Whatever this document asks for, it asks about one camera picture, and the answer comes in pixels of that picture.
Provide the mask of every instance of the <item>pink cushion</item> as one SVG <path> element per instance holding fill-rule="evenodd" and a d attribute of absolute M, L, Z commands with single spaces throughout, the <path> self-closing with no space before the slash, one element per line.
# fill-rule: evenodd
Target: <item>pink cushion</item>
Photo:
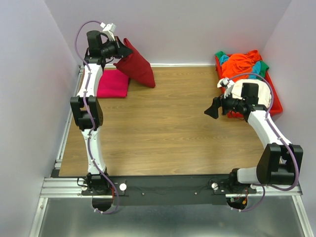
<path fill-rule="evenodd" d="M 105 70 L 97 90 L 98 98 L 125 98 L 129 78 L 119 70 Z"/>

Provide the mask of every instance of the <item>red pillow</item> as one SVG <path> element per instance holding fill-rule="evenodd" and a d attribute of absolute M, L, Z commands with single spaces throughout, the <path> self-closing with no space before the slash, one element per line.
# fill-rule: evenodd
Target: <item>red pillow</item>
<path fill-rule="evenodd" d="M 113 63 L 114 66 L 129 78 L 145 86 L 154 88 L 156 84 L 150 63 L 140 55 L 127 38 L 124 39 L 124 44 L 133 50 L 133 53 L 126 58 L 120 59 L 118 63 Z"/>

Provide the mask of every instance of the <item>wood panel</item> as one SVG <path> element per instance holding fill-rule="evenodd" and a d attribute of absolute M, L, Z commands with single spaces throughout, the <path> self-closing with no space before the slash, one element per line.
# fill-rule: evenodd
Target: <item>wood panel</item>
<path fill-rule="evenodd" d="M 246 122 L 203 113 L 220 94 L 214 67 L 154 73 L 154 89 L 131 81 L 126 98 L 99 99 L 110 175 L 219 174 L 257 165 L 263 147 Z M 85 176 L 87 164 L 83 137 L 72 121 L 60 176 Z"/>

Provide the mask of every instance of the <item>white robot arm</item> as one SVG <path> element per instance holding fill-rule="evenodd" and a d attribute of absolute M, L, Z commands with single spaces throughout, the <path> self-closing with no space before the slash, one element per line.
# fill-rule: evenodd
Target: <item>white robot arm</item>
<path fill-rule="evenodd" d="M 99 175 L 100 172 L 106 173 L 106 165 L 103 161 L 100 132 L 103 124 L 103 113 L 96 98 L 100 78 L 106 65 L 106 59 L 115 57 L 117 59 L 127 57 L 133 51 L 120 42 L 114 36 L 116 26 L 113 23 L 100 24 L 103 29 L 100 31 L 89 31 L 87 33 L 89 48 L 85 55 L 84 78 L 82 86 L 76 97 L 70 100 L 76 125 L 80 128 L 84 137 L 87 156 L 88 173 Z M 101 36 L 108 38 L 102 43 Z M 89 110 L 84 107 L 84 97 Z"/>
<path fill-rule="evenodd" d="M 260 83 L 251 83 L 252 80 L 240 80 L 234 83 L 229 79 L 222 79 L 218 87 L 225 87 L 225 93 L 213 99 L 212 106 L 204 113 L 214 119 L 218 118 L 218 108 L 222 107 L 222 114 L 230 111 L 241 113 L 257 133 L 264 152 L 256 167 L 233 169 L 230 175 L 233 182 L 239 184 L 280 184 L 292 185 L 295 176 L 295 165 L 288 149 L 295 155 L 298 169 L 301 166 L 303 150 L 298 145 L 293 145 L 279 131 L 267 113 L 266 105 L 259 104 Z M 234 86 L 242 83 L 240 94 L 236 95 Z"/>

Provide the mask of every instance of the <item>cable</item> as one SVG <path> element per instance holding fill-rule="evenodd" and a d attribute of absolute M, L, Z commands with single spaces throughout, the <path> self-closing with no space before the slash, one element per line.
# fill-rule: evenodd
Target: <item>cable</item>
<path fill-rule="evenodd" d="M 259 74 L 256 74 L 256 73 L 241 73 L 239 75 L 231 77 L 230 79 L 228 79 L 228 81 L 233 80 L 234 78 L 239 77 L 239 76 L 243 76 L 243 75 L 254 75 L 254 76 L 259 77 L 260 79 L 262 79 L 268 85 L 268 87 L 270 89 L 270 92 L 271 92 L 271 103 L 270 103 L 270 106 L 268 107 L 268 110 L 266 112 L 266 121 L 267 121 L 268 125 L 270 126 L 270 128 L 272 129 L 272 131 L 275 133 L 275 135 L 279 138 L 279 140 L 282 142 L 282 144 L 286 147 L 287 151 L 289 152 L 289 154 L 290 154 L 290 156 L 292 158 L 292 162 L 293 162 L 294 170 L 295 170 L 295 179 L 294 179 L 293 184 L 290 187 L 284 189 L 284 188 L 280 188 L 280 187 L 275 186 L 275 185 L 270 185 L 270 186 L 275 188 L 275 189 L 281 190 L 281 191 L 290 191 L 290 190 L 294 189 L 296 187 L 296 185 L 298 184 L 299 170 L 298 170 L 298 165 L 297 165 L 297 162 L 296 162 L 296 159 L 295 159 L 295 155 L 293 154 L 291 148 L 287 145 L 287 143 L 284 141 L 284 139 L 281 137 L 281 135 L 278 133 L 278 131 L 274 128 L 274 126 L 272 125 L 271 121 L 268 118 L 269 112 L 270 112 L 270 110 L 271 110 L 271 108 L 273 106 L 273 102 L 274 102 L 274 94 L 273 94 L 272 87 L 267 82 L 267 80 L 265 78 L 263 78 L 262 76 L 260 76 Z"/>
<path fill-rule="evenodd" d="M 98 23 L 99 25 L 101 24 L 101 22 L 99 21 L 87 21 L 85 23 L 82 24 L 82 26 L 79 28 L 77 34 L 76 34 L 76 40 L 75 40 L 75 51 L 76 51 L 76 54 L 78 55 L 78 57 L 83 61 L 83 63 L 87 66 L 89 72 L 88 72 L 88 78 L 87 78 L 87 83 L 84 87 L 85 89 L 85 92 L 83 93 L 83 103 L 84 103 L 84 106 L 86 107 L 87 109 L 87 112 L 88 112 L 88 115 L 89 115 L 89 118 L 92 122 L 92 128 L 90 129 L 89 133 L 88 133 L 88 139 L 87 139 L 87 149 L 88 149 L 88 153 L 90 155 L 90 158 L 91 158 L 91 161 L 93 162 L 94 166 L 97 168 L 97 170 L 100 172 L 100 174 L 111 184 L 111 186 L 113 187 L 115 193 L 116 193 L 116 196 L 117 196 L 117 205 L 115 206 L 115 209 L 112 210 L 112 211 L 109 211 L 109 212 L 103 212 L 103 211 L 100 211 L 98 210 L 97 208 L 94 209 L 95 212 L 98 212 L 98 213 L 101 213 L 101 214 L 112 214 L 114 212 L 117 211 L 118 207 L 119 207 L 119 193 L 114 185 L 114 183 L 105 175 L 105 173 L 98 167 L 97 163 L 95 162 L 94 158 L 93 158 L 93 155 L 92 155 L 92 152 L 91 152 L 91 147 L 90 147 L 90 139 L 91 139 L 91 132 L 95 129 L 95 122 L 94 122 L 94 119 L 93 119 L 93 116 L 91 114 L 91 111 L 88 107 L 88 104 L 87 104 L 87 101 L 86 101 L 86 93 L 87 93 L 87 88 L 88 88 L 88 85 L 89 85 L 89 81 L 90 81 L 90 76 L 91 76 L 91 68 L 89 66 L 89 64 L 80 56 L 79 52 L 78 52 L 78 47 L 77 47 L 77 40 L 78 40 L 78 36 L 79 36 L 79 33 L 80 31 L 82 30 L 82 28 L 88 24 L 88 23 L 91 23 L 91 22 L 95 22 L 95 23 Z"/>
<path fill-rule="evenodd" d="M 261 197 L 260 201 L 258 201 L 255 205 L 253 205 L 250 208 L 247 208 L 247 209 L 244 209 L 244 210 L 238 210 L 238 211 L 239 212 L 247 212 L 247 211 L 251 211 L 251 210 L 255 209 L 257 206 L 259 206 L 263 202 L 264 197 L 266 196 L 266 189 L 265 189 L 265 187 L 262 186 L 262 189 L 263 189 L 263 194 L 262 194 L 262 197 Z"/>

